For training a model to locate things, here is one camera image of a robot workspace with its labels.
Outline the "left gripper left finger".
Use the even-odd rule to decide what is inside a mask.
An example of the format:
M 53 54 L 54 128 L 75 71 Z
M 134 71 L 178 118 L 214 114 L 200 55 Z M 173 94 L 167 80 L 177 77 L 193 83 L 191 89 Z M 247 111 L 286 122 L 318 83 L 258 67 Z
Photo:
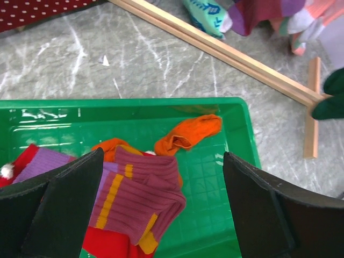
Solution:
M 1 257 L 79 257 L 103 157 L 99 148 L 1 188 Z

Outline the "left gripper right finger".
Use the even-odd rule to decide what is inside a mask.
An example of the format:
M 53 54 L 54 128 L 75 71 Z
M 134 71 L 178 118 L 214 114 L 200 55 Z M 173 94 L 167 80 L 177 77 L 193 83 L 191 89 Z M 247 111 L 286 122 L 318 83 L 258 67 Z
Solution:
M 343 257 L 343 200 L 298 187 L 230 152 L 223 174 L 242 257 Z

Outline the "maroon yellow striped sock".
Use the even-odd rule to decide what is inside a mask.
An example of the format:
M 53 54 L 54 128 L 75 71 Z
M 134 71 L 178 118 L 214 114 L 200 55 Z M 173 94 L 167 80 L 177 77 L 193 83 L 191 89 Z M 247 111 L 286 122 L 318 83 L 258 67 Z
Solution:
M 129 237 L 145 254 L 153 253 L 163 234 L 184 210 L 177 160 L 140 155 L 118 145 L 103 176 L 89 225 Z

